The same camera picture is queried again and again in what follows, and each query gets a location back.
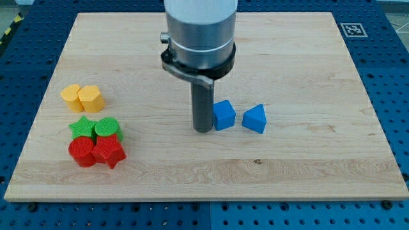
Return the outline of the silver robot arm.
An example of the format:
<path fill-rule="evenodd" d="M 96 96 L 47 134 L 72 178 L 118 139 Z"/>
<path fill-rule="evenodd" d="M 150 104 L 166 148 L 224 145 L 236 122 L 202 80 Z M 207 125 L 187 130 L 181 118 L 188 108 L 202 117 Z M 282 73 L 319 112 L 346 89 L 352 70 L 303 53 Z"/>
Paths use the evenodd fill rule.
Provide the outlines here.
<path fill-rule="evenodd" d="M 162 68 L 191 85 L 194 130 L 213 128 L 214 83 L 235 63 L 237 0 L 164 1 Z"/>

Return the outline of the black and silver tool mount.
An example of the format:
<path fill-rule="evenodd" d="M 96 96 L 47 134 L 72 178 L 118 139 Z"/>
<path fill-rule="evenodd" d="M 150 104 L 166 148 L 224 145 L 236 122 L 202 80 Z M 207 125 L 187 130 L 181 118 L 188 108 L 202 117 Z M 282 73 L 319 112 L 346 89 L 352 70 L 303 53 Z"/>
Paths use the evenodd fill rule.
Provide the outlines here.
<path fill-rule="evenodd" d="M 175 77 L 193 84 L 210 89 L 214 81 L 226 76 L 234 67 L 236 54 L 236 43 L 233 43 L 233 49 L 230 56 L 219 66 L 209 69 L 197 69 L 186 66 L 179 62 L 168 47 L 160 57 L 162 68 Z"/>

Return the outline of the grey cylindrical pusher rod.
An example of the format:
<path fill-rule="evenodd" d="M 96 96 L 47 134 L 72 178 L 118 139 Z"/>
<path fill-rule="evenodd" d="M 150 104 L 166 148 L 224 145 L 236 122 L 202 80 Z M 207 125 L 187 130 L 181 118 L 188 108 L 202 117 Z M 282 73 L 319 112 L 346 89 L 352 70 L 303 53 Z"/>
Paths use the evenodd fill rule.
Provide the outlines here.
<path fill-rule="evenodd" d="M 213 127 L 214 86 L 206 88 L 192 83 L 191 96 L 194 130 L 200 133 L 209 132 Z"/>

